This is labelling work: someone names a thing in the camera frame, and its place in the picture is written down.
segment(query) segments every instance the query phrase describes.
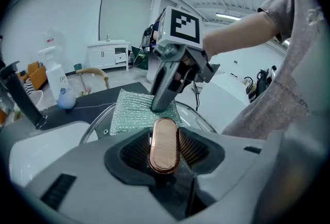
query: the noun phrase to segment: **green bubble wrap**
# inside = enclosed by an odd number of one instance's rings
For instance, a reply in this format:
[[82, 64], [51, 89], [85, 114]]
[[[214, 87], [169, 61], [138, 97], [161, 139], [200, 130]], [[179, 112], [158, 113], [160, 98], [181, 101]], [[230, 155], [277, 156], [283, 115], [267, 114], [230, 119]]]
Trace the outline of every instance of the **green bubble wrap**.
[[164, 112], [155, 113], [150, 110], [153, 98], [154, 96], [149, 94], [132, 93], [124, 89], [120, 90], [113, 112], [110, 135], [113, 136], [121, 132], [144, 127], [152, 128], [155, 121], [162, 117], [174, 120], [177, 126], [183, 126], [176, 109], [175, 100], [170, 103]]

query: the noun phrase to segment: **ceiling light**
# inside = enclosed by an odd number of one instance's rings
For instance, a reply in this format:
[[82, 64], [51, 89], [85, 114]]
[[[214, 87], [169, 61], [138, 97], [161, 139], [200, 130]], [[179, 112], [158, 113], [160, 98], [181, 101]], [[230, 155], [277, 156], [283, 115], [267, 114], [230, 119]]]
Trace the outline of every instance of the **ceiling light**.
[[224, 15], [224, 14], [218, 14], [216, 13], [217, 17], [229, 19], [229, 20], [240, 20], [238, 17], [233, 17], [232, 15]]

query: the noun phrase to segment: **copper handle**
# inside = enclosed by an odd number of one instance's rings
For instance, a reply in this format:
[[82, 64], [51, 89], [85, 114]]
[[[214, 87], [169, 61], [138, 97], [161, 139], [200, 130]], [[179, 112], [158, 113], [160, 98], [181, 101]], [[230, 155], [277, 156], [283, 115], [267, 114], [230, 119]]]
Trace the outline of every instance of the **copper handle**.
[[179, 164], [179, 131], [169, 118], [155, 122], [149, 154], [150, 167], [157, 173], [171, 173]]

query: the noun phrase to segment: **gray sleeve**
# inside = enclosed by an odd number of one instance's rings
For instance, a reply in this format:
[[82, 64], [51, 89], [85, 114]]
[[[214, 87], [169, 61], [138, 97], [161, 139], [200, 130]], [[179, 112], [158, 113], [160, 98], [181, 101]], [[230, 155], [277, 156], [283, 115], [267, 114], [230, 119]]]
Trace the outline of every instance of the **gray sleeve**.
[[291, 37], [294, 18], [294, 0], [266, 0], [258, 12], [266, 12], [277, 25], [279, 34], [276, 38], [280, 43]]

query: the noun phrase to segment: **white table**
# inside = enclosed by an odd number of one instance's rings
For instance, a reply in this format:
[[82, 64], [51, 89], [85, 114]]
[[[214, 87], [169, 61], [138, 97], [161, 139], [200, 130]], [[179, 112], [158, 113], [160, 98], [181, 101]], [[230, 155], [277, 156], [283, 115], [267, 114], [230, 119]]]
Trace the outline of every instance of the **white table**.
[[249, 103], [245, 85], [223, 73], [204, 84], [198, 113], [221, 133]]
[[98, 41], [87, 46], [90, 67], [108, 69], [126, 66], [128, 71], [129, 42], [125, 40]]

